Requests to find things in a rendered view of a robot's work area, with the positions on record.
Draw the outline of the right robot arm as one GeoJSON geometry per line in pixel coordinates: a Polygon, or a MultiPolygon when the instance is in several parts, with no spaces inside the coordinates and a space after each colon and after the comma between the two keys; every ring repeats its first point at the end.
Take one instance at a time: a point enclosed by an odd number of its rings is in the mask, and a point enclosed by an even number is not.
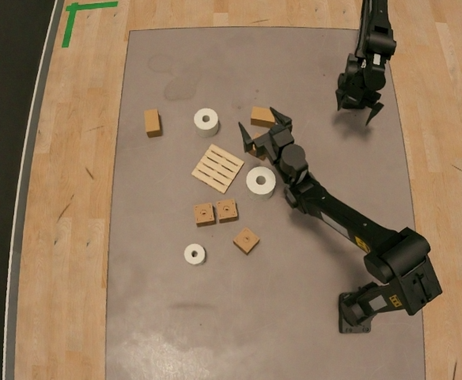
{"type": "Polygon", "coordinates": [[[347,57],[345,73],[339,75],[340,85],[352,79],[344,105],[363,105],[363,97],[370,99],[375,91],[384,88],[386,60],[395,54],[396,45],[388,19],[388,0],[362,0],[357,47],[347,57]]]}

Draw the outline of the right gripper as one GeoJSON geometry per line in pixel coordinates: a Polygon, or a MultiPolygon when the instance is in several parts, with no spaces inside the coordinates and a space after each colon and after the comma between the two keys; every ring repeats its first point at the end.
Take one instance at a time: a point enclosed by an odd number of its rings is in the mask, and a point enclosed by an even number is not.
{"type": "MultiPolygon", "coordinates": [[[[343,102],[346,97],[346,92],[349,86],[349,83],[352,82],[352,79],[348,83],[343,83],[342,85],[339,86],[339,88],[335,91],[337,103],[338,103],[338,111],[341,109],[343,102]],[[345,85],[346,84],[346,85],[345,85]],[[342,97],[342,99],[341,99],[342,97]]],[[[367,119],[366,126],[369,124],[370,120],[384,107],[384,104],[378,102],[381,98],[381,94],[378,92],[374,92],[374,95],[368,99],[366,97],[363,97],[362,100],[360,101],[361,104],[371,108],[371,113],[369,114],[369,118],[367,119]]]]}

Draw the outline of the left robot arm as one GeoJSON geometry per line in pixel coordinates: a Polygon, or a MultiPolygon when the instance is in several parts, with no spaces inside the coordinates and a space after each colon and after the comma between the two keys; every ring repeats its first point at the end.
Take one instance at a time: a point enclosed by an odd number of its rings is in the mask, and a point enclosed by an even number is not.
{"type": "Polygon", "coordinates": [[[305,151],[294,144],[288,128],[277,124],[268,132],[271,141],[263,144],[263,152],[272,166],[281,158],[275,169],[289,184],[283,192],[291,208],[321,219],[369,253],[363,257],[368,273],[391,284],[371,282],[357,292],[342,293],[342,333],[370,333],[379,313],[406,310],[413,316],[443,293],[428,255],[430,244],[421,234],[409,227],[400,232],[387,229],[336,199],[308,171],[305,151]]]}

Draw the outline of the small wooden pallet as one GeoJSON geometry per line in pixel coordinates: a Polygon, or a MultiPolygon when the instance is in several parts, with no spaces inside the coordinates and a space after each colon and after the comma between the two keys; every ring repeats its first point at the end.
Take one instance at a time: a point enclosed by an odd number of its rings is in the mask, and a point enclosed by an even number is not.
{"type": "Polygon", "coordinates": [[[191,175],[201,180],[205,184],[208,184],[212,188],[218,190],[219,192],[225,194],[243,164],[244,161],[241,161],[239,158],[236,158],[223,149],[215,146],[214,144],[211,144],[209,150],[207,150],[207,152],[204,154],[203,158],[195,167],[191,175]],[[208,158],[216,161],[219,164],[216,164],[208,158]],[[228,171],[222,166],[225,166],[227,169],[230,169],[233,172],[228,171]],[[199,170],[209,175],[210,177],[199,172],[199,170]],[[224,185],[219,184],[214,179],[223,183],[224,185]]]}

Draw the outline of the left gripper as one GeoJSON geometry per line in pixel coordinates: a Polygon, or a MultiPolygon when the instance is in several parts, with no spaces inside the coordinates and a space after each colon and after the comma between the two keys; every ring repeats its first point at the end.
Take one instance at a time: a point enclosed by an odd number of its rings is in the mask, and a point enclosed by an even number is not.
{"type": "MultiPolygon", "coordinates": [[[[270,107],[270,110],[271,110],[271,113],[272,113],[273,117],[275,118],[277,124],[280,125],[283,122],[282,126],[284,128],[288,128],[288,130],[291,133],[292,128],[293,128],[291,118],[281,114],[280,112],[276,111],[272,107],[270,107]]],[[[263,144],[268,143],[268,142],[271,141],[269,132],[255,138],[255,139],[252,139],[250,137],[250,135],[247,133],[247,131],[244,129],[243,125],[240,122],[238,122],[238,124],[239,124],[239,128],[240,128],[240,132],[242,134],[244,152],[247,153],[250,150],[252,150],[253,149],[253,144],[254,144],[254,147],[256,149],[254,151],[254,155],[257,158],[264,155],[265,153],[263,152],[263,144]],[[244,137],[243,137],[243,134],[244,134],[244,137]]]]}

